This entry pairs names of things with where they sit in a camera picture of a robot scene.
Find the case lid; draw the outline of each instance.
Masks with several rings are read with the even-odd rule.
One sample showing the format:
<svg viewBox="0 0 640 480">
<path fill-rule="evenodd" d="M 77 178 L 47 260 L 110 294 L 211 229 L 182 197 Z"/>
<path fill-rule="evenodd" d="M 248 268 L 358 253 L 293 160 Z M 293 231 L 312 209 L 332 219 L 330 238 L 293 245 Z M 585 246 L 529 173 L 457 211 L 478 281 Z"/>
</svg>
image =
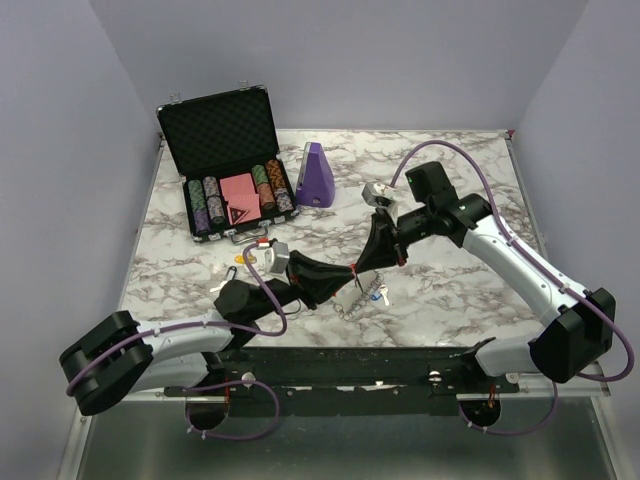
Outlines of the case lid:
<svg viewBox="0 0 640 480">
<path fill-rule="evenodd" d="M 264 86 L 163 105 L 156 114 L 182 175 L 280 151 Z"/>
</svg>

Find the case handle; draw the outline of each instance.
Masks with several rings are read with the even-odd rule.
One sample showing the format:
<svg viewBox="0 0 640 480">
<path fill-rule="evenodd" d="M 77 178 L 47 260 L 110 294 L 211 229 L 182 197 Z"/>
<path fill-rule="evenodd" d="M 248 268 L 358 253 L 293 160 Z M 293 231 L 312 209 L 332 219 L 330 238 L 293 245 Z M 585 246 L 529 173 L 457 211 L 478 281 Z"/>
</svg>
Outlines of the case handle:
<svg viewBox="0 0 640 480">
<path fill-rule="evenodd" d="M 227 236 L 231 239 L 231 242 L 234 245 L 242 245 L 243 243 L 249 243 L 258 238 L 264 238 L 269 236 L 269 227 L 267 225 L 262 225 L 260 229 L 261 230 L 256 234 L 252 234 L 252 235 L 249 235 L 246 233 L 242 234 L 242 237 L 240 240 L 236 238 L 238 235 L 236 235 L 235 232 L 229 232 Z"/>
</svg>

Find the marble surface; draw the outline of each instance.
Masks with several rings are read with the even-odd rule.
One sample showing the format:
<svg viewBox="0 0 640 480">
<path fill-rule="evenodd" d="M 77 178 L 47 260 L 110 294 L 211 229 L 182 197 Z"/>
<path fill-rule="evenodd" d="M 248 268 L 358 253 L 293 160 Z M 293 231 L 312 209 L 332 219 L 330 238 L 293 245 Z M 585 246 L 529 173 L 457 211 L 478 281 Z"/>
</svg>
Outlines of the marble surface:
<svg viewBox="0 0 640 480">
<path fill-rule="evenodd" d="M 291 223 L 275 226 L 270 236 L 305 255 L 350 264 L 364 247 L 371 208 L 360 194 L 364 182 L 388 183 L 403 156 L 431 138 L 453 142 L 476 159 L 489 178 L 501 214 L 534 248 L 535 238 L 514 168 L 501 132 L 355 132 L 278 131 L 281 157 L 292 184 L 308 141 L 320 142 L 336 179 L 329 209 L 302 207 Z M 410 165 L 440 160 L 462 197 L 481 192 L 472 168 L 444 147 L 423 149 Z M 416 208 L 404 175 L 398 184 L 400 214 Z M 168 148 L 162 154 L 123 308 L 138 319 L 177 319 L 213 309 L 209 289 L 223 280 L 241 247 L 228 239 L 204 245 L 189 235 L 180 177 Z M 429 238 L 409 248 L 409 262 L 383 272 L 392 303 L 369 301 L 350 319 L 340 319 L 328 302 L 315 311 L 290 317 L 286 335 L 256 337 L 251 345 L 287 346 L 434 346 L 472 345 L 489 336 L 537 332 L 541 325 L 520 297 L 481 261 L 446 238 Z M 240 267 L 238 278 L 250 275 Z M 271 314 L 261 328 L 279 328 Z"/>
</svg>

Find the pink card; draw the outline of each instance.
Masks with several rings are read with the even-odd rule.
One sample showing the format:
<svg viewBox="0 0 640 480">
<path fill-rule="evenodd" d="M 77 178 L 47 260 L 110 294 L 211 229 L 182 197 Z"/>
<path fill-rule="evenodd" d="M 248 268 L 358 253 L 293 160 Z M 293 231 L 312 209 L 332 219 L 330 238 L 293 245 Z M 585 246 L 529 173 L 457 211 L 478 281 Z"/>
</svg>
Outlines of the pink card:
<svg viewBox="0 0 640 480">
<path fill-rule="evenodd" d="M 220 180 L 220 190 L 222 190 L 222 196 L 227 201 L 229 201 L 229 197 L 233 195 L 251 195 L 256 193 L 250 173 L 223 178 Z"/>
<path fill-rule="evenodd" d="M 260 195 L 257 193 L 230 197 L 225 195 L 224 198 L 227 201 L 227 213 L 231 225 L 260 218 Z"/>
</svg>

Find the wall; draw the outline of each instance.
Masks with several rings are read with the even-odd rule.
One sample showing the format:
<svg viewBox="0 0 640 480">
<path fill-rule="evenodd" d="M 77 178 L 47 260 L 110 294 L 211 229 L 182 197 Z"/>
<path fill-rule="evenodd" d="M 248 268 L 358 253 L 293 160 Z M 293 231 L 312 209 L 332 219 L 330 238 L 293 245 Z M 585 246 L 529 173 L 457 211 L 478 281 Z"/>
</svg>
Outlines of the wall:
<svg viewBox="0 0 640 480">
<path fill-rule="evenodd" d="M 280 127 L 512 128 L 586 0 L 90 0 L 145 108 L 269 87 Z"/>
<path fill-rule="evenodd" d="M 551 260 L 617 297 L 616 321 L 640 349 L 640 3 L 591 0 L 515 136 Z M 625 363 L 619 342 L 603 362 Z M 611 384 L 640 472 L 639 374 Z"/>
<path fill-rule="evenodd" d="M 46 480 L 58 355 L 116 307 L 158 138 L 85 0 L 3 1 L 0 64 L 0 471 Z"/>
</svg>

